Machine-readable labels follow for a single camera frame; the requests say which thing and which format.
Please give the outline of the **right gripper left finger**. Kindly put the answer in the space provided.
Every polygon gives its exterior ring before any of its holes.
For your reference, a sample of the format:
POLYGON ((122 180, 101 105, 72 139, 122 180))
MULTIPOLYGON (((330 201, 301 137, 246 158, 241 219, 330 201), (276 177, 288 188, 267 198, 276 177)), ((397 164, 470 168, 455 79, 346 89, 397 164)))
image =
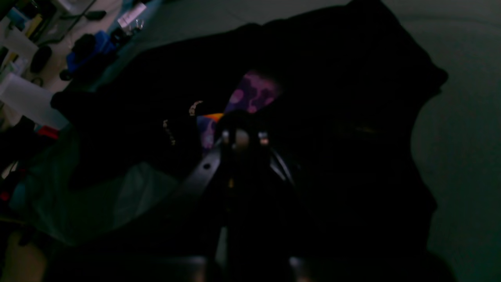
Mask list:
POLYGON ((61 282, 219 281, 225 248, 220 145, 172 193, 127 224, 59 256, 61 282))

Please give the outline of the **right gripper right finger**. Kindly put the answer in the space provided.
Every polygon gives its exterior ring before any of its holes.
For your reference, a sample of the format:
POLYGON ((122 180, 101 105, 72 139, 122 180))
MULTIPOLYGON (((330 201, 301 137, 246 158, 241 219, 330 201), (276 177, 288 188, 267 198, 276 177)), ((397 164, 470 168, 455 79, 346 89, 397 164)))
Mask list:
POLYGON ((427 248, 437 203, 412 159, 410 134, 268 135, 293 178, 281 192, 290 254, 342 282, 449 282, 427 248))

